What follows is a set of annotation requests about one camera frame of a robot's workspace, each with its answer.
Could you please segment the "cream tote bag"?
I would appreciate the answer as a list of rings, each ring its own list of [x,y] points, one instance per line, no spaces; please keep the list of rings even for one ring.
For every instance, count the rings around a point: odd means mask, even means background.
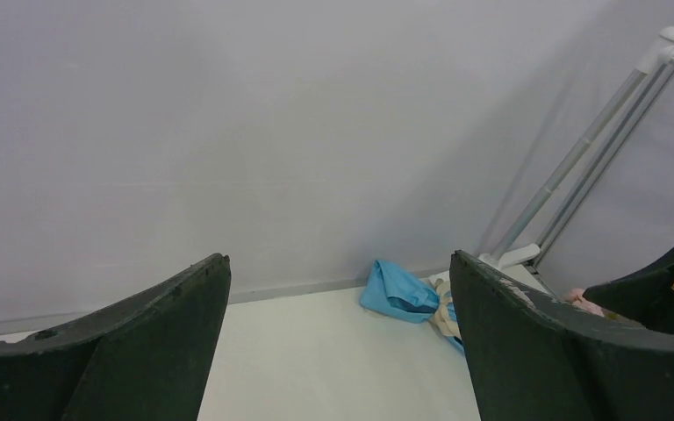
[[[430,321],[446,338],[461,340],[459,326],[455,318],[449,271],[430,275],[428,284],[439,297],[438,309],[434,312]]]

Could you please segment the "pink artificial flower bunch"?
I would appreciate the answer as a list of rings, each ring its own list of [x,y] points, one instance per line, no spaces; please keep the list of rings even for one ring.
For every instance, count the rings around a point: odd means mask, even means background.
[[[579,308],[580,310],[584,310],[590,314],[599,316],[604,318],[605,314],[602,310],[601,307],[599,307],[597,304],[592,303],[588,301],[584,297],[584,290],[583,289],[572,289],[570,292],[568,292],[565,296],[565,301],[567,303],[570,303],[571,305]]]

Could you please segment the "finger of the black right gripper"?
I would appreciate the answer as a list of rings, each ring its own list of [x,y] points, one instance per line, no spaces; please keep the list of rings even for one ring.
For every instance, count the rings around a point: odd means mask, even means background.
[[[674,247],[645,268],[586,289],[584,298],[652,331],[674,335],[673,286]]]

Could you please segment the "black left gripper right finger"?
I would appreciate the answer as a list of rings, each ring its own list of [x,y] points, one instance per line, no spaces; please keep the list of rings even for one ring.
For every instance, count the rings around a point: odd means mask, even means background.
[[[674,420],[674,335],[593,315],[464,251],[450,281],[483,420]]]

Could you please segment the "blue flower wrapping paper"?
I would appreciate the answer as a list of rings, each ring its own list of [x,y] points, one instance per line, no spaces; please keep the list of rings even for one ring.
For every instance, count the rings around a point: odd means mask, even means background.
[[[462,338],[446,338],[430,321],[438,309],[439,297],[428,284],[428,277],[420,279],[394,262],[375,260],[359,304],[366,310],[408,323],[429,323],[452,346],[463,352]]]

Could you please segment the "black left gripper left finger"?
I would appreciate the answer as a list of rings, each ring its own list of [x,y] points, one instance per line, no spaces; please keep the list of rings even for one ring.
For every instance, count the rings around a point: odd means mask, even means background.
[[[165,282],[0,341],[0,420],[194,420],[232,274],[215,253]]]

